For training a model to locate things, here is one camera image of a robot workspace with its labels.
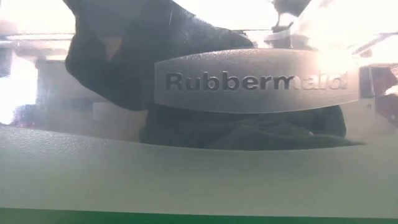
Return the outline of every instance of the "logo plate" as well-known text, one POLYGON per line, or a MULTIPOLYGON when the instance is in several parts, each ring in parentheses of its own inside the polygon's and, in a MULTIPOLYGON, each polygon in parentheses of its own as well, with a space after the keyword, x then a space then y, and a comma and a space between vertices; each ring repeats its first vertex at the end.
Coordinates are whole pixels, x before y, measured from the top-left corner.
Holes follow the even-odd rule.
POLYGON ((155 64, 155 103, 224 113, 278 113, 359 100, 359 68, 343 54, 224 50, 155 64))

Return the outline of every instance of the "dark cloth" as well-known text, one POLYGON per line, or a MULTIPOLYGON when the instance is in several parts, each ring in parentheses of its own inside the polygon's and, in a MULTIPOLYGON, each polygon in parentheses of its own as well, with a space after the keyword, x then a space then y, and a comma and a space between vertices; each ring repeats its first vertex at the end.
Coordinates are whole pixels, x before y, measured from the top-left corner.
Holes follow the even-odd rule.
POLYGON ((311 0, 274 0, 274 7, 278 14, 289 13, 298 17, 310 4, 311 0))
POLYGON ((147 110, 140 140, 150 144, 207 149, 309 149, 350 146, 339 106, 281 114, 228 114, 155 105, 154 64, 190 54, 253 48, 237 33, 213 27, 171 0, 152 0, 131 22, 110 62, 78 1, 76 35, 65 61, 85 87, 128 110, 147 110))

